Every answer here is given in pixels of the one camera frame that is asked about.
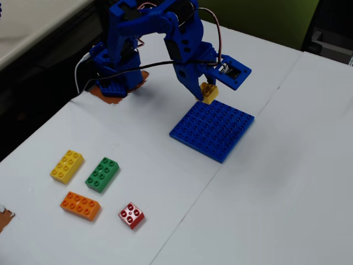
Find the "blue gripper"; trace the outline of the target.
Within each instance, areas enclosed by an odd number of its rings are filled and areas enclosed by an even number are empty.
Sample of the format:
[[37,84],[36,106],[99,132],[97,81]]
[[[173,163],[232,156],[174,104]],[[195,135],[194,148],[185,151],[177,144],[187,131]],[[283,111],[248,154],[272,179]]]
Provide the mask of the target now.
[[197,61],[202,61],[203,63],[213,63],[218,61],[218,53],[211,43],[202,41],[200,46],[185,64],[173,65],[173,67],[179,82],[183,84],[197,100],[203,101],[204,97],[198,80],[202,75],[201,70],[206,68],[204,70],[204,75],[208,84],[215,85],[216,78],[212,74],[214,70],[213,67],[206,66],[202,63],[196,63]]

